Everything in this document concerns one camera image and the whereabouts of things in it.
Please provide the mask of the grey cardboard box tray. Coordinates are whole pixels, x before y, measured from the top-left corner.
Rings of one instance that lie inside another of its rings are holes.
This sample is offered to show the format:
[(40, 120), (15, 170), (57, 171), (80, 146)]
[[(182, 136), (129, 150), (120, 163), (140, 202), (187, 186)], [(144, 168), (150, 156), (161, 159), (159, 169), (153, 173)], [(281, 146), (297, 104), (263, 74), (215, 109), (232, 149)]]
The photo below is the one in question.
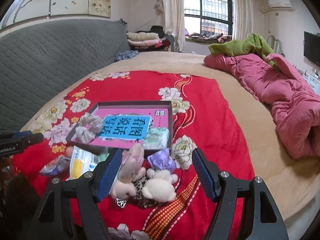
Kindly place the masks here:
[(95, 139), (86, 144), (81, 143), (76, 135), (77, 122), (68, 133), (66, 140), (69, 146), (78, 146), (92, 153), (99, 153), (103, 147), (129, 149), (135, 143), (145, 148), (145, 155), (160, 150), (144, 139), (152, 128), (166, 128), (168, 139), (166, 148), (172, 146), (172, 108), (170, 101), (117, 101), (98, 102), (87, 113), (99, 116), (104, 121), (102, 131)]

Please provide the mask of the pink and blue book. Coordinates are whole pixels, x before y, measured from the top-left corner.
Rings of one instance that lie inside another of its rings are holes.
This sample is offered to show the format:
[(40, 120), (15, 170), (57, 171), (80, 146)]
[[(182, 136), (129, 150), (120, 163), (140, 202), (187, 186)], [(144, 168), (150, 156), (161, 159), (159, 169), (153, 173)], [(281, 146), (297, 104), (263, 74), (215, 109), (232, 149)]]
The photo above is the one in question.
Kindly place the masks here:
[(104, 123), (90, 145), (130, 148), (135, 142), (142, 144), (150, 128), (171, 129), (169, 109), (161, 106), (98, 107), (93, 115), (101, 117)]

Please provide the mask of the white floral scrunchie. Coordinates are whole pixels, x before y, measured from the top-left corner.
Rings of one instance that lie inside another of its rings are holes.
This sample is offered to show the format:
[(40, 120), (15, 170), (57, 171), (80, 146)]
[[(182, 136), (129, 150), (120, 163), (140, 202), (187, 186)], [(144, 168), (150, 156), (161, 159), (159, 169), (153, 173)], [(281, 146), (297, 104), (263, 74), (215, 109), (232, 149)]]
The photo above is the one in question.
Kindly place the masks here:
[(96, 135), (102, 131), (103, 123), (104, 121), (101, 117), (86, 112), (75, 128), (77, 139), (83, 144), (92, 142)]

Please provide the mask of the clothes on window sill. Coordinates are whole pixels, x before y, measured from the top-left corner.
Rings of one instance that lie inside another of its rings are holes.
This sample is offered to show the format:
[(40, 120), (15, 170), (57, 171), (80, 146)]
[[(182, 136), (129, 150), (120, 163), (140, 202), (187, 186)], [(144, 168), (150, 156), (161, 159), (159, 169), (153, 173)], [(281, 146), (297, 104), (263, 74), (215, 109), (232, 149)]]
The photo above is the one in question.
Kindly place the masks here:
[(223, 43), (231, 41), (232, 35), (216, 34), (216, 35), (206, 36), (205, 34), (192, 33), (192, 34), (186, 35), (185, 39), (187, 41), (193, 41), (193, 42), (198, 42), (198, 43), (223, 44)]

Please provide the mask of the cartoon printed snack packet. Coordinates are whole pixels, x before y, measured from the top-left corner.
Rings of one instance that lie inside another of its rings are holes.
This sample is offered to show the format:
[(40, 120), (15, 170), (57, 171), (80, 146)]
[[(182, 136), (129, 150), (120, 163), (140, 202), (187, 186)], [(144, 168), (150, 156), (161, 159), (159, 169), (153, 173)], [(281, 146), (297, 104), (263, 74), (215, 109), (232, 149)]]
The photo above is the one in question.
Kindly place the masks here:
[(40, 170), (40, 175), (54, 177), (69, 169), (71, 159), (60, 155)]

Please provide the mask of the green blanket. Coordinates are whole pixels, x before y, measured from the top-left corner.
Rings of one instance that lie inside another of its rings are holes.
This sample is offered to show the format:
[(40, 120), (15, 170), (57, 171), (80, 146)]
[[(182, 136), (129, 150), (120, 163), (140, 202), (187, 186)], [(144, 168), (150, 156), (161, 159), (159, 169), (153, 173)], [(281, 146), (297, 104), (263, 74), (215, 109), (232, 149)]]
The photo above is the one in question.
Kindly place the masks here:
[(274, 50), (268, 45), (266, 40), (259, 34), (251, 33), (244, 40), (231, 40), (223, 44), (213, 43), (209, 45), (209, 51), (213, 56), (241, 56), (247, 54), (258, 55), (272, 67), (277, 65), (267, 59), (269, 54), (273, 54)]

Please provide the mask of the white plush bear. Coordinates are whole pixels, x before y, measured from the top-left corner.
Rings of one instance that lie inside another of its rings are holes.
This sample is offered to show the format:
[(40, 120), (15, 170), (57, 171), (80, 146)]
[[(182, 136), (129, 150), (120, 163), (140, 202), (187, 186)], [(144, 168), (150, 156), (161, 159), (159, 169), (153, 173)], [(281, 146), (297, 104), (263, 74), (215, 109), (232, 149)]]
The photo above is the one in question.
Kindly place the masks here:
[(146, 171), (148, 181), (142, 189), (146, 198), (159, 203), (172, 202), (176, 198), (174, 184), (178, 176), (174, 174), (176, 163), (168, 148), (157, 151), (147, 157), (150, 168)]

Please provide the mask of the white curtain left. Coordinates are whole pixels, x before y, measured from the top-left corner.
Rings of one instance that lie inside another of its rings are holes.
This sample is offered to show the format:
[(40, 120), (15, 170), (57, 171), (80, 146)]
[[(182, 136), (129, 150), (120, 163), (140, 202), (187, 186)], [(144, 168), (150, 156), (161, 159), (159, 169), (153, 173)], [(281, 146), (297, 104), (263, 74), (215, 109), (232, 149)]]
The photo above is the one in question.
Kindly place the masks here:
[(164, 15), (164, 31), (173, 36), (175, 51), (182, 51), (185, 44), (184, 0), (156, 0), (154, 9)]

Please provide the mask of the grey quilted headboard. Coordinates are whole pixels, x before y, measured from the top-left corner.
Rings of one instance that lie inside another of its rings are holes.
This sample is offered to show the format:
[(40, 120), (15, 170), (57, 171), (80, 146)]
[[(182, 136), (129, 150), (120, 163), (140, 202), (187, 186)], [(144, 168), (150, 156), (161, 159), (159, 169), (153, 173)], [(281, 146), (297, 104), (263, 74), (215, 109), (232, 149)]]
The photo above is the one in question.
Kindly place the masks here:
[(129, 50), (127, 23), (73, 19), (1, 37), (1, 133), (19, 131), (48, 101)]

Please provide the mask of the yellow white wipes packet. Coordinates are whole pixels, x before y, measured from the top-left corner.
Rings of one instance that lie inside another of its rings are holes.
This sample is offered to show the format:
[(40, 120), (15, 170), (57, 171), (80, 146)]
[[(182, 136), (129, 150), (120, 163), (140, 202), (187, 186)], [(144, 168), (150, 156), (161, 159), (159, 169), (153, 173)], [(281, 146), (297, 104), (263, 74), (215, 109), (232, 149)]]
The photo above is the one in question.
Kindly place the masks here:
[(92, 172), (96, 166), (100, 162), (105, 161), (108, 156), (109, 153), (107, 151), (96, 155), (78, 146), (74, 146), (69, 166), (69, 180), (78, 179), (88, 171)]

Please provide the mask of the pink plush bunny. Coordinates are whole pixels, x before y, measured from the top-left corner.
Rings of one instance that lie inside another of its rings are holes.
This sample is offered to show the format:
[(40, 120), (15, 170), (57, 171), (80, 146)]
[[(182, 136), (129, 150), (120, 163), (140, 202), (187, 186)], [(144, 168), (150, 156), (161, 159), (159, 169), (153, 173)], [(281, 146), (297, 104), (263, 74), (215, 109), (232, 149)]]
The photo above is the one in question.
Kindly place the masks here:
[(128, 151), (123, 150), (120, 170), (110, 191), (112, 199), (120, 208), (124, 208), (127, 200), (135, 197), (137, 189), (134, 182), (145, 176), (144, 148), (135, 143)]

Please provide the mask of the blue patterned cloth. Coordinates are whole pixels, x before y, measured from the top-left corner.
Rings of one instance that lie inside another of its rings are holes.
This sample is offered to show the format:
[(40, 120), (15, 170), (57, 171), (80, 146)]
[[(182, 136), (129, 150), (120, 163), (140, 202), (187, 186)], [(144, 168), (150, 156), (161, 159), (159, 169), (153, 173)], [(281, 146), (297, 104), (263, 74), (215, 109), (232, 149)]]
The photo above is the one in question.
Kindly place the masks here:
[(128, 60), (131, 59), (135, 56), (137, 56), (139, 54), (139, 51), (137, 50), (127, 50), (121, 53), (117, 53), (115, 55), (114, 61), (115, 62), (119, 62), (119, 61), (123, 61), (123, 60)]

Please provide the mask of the leopard print scrunchie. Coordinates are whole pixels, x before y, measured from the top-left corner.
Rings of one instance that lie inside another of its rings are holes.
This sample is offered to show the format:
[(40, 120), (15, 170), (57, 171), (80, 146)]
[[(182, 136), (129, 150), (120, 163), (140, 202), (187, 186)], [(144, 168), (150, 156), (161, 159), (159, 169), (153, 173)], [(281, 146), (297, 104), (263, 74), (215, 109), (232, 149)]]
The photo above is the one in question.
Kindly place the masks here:
[(136, 192), (136, 196), (133, 197), (132, 202), (133, 204), (136, 204), (138, 207), (141, 207), (143, 209), (153, 207), (158, 204), (155, 200), (146, 198), (142, 193), (142, 189), (145, 186), (147, 181), (148, 181), (148, 177), (144, 175), (139, 180), (133, 182), (137, 192)]

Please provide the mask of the peach makeup sponge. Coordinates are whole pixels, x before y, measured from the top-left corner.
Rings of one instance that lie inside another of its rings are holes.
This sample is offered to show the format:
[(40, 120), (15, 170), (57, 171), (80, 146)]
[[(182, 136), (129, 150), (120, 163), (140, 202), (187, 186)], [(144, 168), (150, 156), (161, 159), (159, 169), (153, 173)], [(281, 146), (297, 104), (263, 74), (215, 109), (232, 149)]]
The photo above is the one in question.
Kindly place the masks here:
[(71, 158), (73, 154), (73, 150), (74, 150), (73, 146), (68, 146), (65, 151), (66, 157)]

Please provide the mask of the green tissue pack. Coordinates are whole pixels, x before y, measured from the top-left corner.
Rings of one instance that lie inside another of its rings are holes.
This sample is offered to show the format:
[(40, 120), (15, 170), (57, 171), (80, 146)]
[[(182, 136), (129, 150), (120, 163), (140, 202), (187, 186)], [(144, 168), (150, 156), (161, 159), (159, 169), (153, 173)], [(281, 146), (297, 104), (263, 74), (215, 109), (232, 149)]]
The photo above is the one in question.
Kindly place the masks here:
[(163, 150), (167, 148), (169, 141), (169, 130), (165, 127), (153, 127), (148, 129), (143, 140), (145, 150)]

